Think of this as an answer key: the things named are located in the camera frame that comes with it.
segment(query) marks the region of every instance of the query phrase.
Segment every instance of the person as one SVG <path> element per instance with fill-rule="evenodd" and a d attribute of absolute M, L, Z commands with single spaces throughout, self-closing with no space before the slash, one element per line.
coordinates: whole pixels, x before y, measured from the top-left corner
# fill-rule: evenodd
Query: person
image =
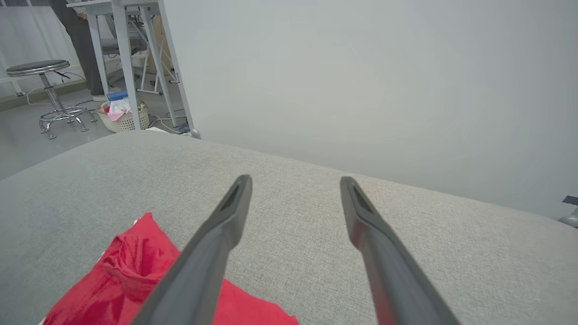
<path fill-rule="evenodd" d="M 90 37 L 90 28 L 86 20 L 86 12 L 79 10 L 77 13 L 74 9 L 68 8 L 66 4 L 66 0 L 50 0 L 50 7 L 71 38 L 92 99 L 95 102 L 106 101 L 107 98 L 98 72 L 97 57 L 94 54 L 92 38 Z"/>

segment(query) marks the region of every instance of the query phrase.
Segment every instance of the sofa cushion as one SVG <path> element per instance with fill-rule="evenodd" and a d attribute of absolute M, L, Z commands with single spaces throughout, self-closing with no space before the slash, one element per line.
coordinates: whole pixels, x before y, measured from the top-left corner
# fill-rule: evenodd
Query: sofa cushion
<path fill-rule="evenodd" d="M 165 134 L 106 136 L 0 182 L 0 323 L 36 324 L 113 237 L 152 211 L 182 249 L 253 177 L 225 277 L 303 324 L 374 323 L 339 180 L 353 176 L 463 324 L 572 323 L 578 233 L 526 212 Z"/>

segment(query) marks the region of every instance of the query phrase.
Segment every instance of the red cloth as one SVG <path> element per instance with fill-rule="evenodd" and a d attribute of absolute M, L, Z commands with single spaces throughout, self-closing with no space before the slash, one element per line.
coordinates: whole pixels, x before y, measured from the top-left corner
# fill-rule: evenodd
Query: red cloth
<path fill-rule="evenodd" d="M 92 270 L 46 316 L 45 325 L 130 324 L 179 251 L 148 212 L 114 238 Z M 213 324 L 298 324 L 281 307 L 223 280 Z"/>

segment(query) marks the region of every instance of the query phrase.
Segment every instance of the baseboard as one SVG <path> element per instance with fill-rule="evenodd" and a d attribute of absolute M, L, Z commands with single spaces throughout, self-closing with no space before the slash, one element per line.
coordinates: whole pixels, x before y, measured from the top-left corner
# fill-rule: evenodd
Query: baseboard
<path fill-rule="evenodd" d="M 59 96 L 74 93 L 75 91 L 79 91 L 82 89 L 87 89 L 86 82 L 83 80 L 77 80 L 67 83 L 61 83 L 54 86 L 56 93 Z M 43 101 L 48 99 L 48 94 L 45 91 L 38 91 L 37 93 L 33 93 L 28 95 L 30 99 L 30 103 L 35 103 L 39 101 Z M 15 108 L 18 106 L 27 105 L 28 101 L 26 100 L 26 96 L 16 96 L 10 95 L 6 97 L 0 98 L 0 112 L 3 110 Z"/>

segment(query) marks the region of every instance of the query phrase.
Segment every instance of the floor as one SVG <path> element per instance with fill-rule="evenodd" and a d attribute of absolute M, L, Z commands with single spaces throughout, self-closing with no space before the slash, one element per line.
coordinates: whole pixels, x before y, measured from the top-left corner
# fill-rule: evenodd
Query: floor
<path fill-rule="evenodd" d="M 153 78 L 154 76 L 147 75 L 146 81 Z M 148 85 L 147 89 L 152 88 L 148 82 L 145 82 L 145 84 Z M 173 109 L 182 109 L 183 103 L 179 94 L 179 86 L 177 84 L 169 84 L 168 88 Z M 165 115 L 168 114 L 164 96 L 147 93 L 136 93 L 136 96 L 147 104 L 150 115 L 166 117 Z M 88 90 L 82 90 L 60 96 L 60 98 L 62 102 L 74 105 L 91 100 L 92 96 Z M 49 101 L 47 100 L 34 104 L 48 103 Z M 100 107 L 100 104 L 102 103 L 87 102 L 82 104 L 82 106 L 96 109 Z M 94 123 L 91 123 L 90 117 L 84 114 L 80 118 L 88 128 L 88 131 L 80 132 L 80 126 L 77 123 L 68 124 L 66 121 L 62 121 L 51 125 L 53 126 L 54 135 L 57 137 L 49 140 L 46 134 L 40 133 L 38 117 L 50 111 L 51 107 L 51 105 L 24 105 L 0 112 L 0 180 L 74 147 L 113 134 L 102 124 L 96 113 L 95 117 L 98 121 Z M 176 112 L 176 114 L 178 116 L 185 115 L 182 110 Z M 177 119 L 179 125 L 185 123 L 185 121 L 185 118 L 182 117 Z M 170 120 L 163 122 L 169 127 L 172 126 Z M 156 121 L 154 126 L 163 130 L 167 129 L 159 121 Z"/>

